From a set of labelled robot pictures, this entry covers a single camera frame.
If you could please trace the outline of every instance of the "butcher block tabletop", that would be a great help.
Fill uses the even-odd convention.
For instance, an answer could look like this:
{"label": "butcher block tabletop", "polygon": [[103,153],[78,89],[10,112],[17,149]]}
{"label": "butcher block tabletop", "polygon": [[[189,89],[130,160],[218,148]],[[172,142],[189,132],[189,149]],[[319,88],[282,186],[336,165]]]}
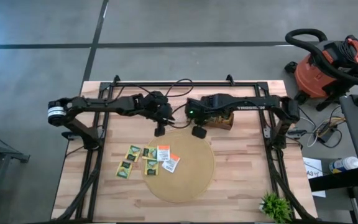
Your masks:
{"label": "butcher block tabletop", "polygon": [[[286,96],[282,80],[268,83],[271,95]],[[100,82],[84,82],[81,96],[97,98]],[[145,87],[149,91],[165,93],[168,87]],[[190,87],[176,86],[169,95],[179,95]],[[121,87],[115,87],[113,98]],[[121,96],[147,94],[137,87],[125,87]],[[200,99],[205,95],[228,93],[232,96],[255,96],[255,90],[244,86],[194,87],[186,96],[169,98],[172,108],[186,103],[187,98]],[[76,118],[91,126],[94,113],[82,113]],[[186,123],[184,108],[174,114],[177,126]],[[143,181],[141,162],[133,162],[128,179],[116,177],[117,167],[130,145],[146,146],[154,138],[156,123],[141,116],[125,117],[109,114],[106,144],[99,177],[94,209],[94,222],[267,222],[260,210],[261,197],[272,191],[267,167],[264,141],[257,111],[235,111],[230,131],[218,128],[208,130],[205,140],[214,152],[216,168],[207,191],[197,199],[184,203],[170,203],[153,195]],[[70,141],[67,153],[83,145],[82,140]],[[288,142],[284,162],[291,191],[314,217],[317,217],[302,153],[299,145]],[[61,215],[78,193],[83,176],[86,150],[70,154],[64,162],[52,218]],[[85,198],[83,217],[88,211],[90,190]]]}

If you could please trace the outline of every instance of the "potted plant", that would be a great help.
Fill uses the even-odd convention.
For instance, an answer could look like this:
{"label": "potted plant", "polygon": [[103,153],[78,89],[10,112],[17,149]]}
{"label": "potted plant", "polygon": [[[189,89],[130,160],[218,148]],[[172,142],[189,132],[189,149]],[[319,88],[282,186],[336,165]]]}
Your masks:
{"label": "potted plant", "polygon": [[290,203],[275,193],[266,193],[259,209],[276,223],[287,223],[291,220]]}

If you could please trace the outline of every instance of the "vacuum hose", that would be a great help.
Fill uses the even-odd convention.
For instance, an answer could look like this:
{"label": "vacuum hose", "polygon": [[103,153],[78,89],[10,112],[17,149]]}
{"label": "vacuum hose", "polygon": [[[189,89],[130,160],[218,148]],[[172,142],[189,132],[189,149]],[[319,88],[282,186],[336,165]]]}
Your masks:
{"label": "vacuum hose", "polygon": [[315,59],[318,60],[319,65],[322,66],[333,77],[340,79],[340,80],[345,80],[345,81],[351,82],[354,85],[358,85],[358,77],[354,77],[352,75],[344,73],[344,72],[336,69],[335,67],[333,67],[330,64],[330,62],[326,59],[326,57],[323,55],[322,51],[320,51],[320,49],[318,49],[316,46],[314,46],[311,43],[293,38],[296,35],[303,35],[303,34],[313,35],[313,36],[317,37],[320,42],[327,40],[326,35],[323,32],[321,32],[320,30],[297,29],[297,30],[293,30],[293,31],[287,33],[285,36],[285,41],[287,41],[289,44],[300,47],[300,48],[305,49],[308,52],[310,52],[310,54]]}

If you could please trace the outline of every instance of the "shop vacuum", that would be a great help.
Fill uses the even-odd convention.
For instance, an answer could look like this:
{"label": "shop vacuum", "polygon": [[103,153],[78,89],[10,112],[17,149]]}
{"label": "shop vacuum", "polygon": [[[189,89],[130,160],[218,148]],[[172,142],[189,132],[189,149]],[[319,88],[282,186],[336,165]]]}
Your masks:
{"label": "shop vacuum", "polygon": [[[319,42],[313,45],[294,38],[305,34],[317,37]],[[353,35],[348,35],[344,41],[330,41],[320,30],[297,29],[289,32],[285,40],[310,52],[299,63],[290,62],[285,66],[296,78],[299,91],[295,99],[299,105],[308,99],[324,98],[316,107],[322,111],[358,85],[358,40]]]}

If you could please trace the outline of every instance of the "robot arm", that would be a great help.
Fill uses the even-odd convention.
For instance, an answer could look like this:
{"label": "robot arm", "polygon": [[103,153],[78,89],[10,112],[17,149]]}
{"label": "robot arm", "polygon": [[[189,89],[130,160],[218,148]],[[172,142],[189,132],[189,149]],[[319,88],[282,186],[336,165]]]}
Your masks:
{"label": "robot arm", "polygon": [[206,130],[202,128],[208,119],[217,116],[229,116],[233,111],[270,110],[278,118],[276,127],[271,129],[270,143],[277,149],[284,149],[285,135],[291,124],[299,121],[298,102],[288,97],[234,97],[228,94],[203,96],[200,100],[188,98],[185,113],[193,119],[195,126],[193,135],[205,138]]}
{"label": "robot arm", "polygon": [[82,112],[115,112],[122,116],[141,115],[157,122],[156,136],[165,134],[164,126],[173,124],[172,108],[168,98],[159,91],[153,91],[146,97],[142,94],[122,96],[114,100],[91,99],[80,96],[61,98],[48,104],[48,122],[54,126],[65,126],[81,136],[85,149],[97,149],[101,146],[95,127],[87,127],[75,116]]}

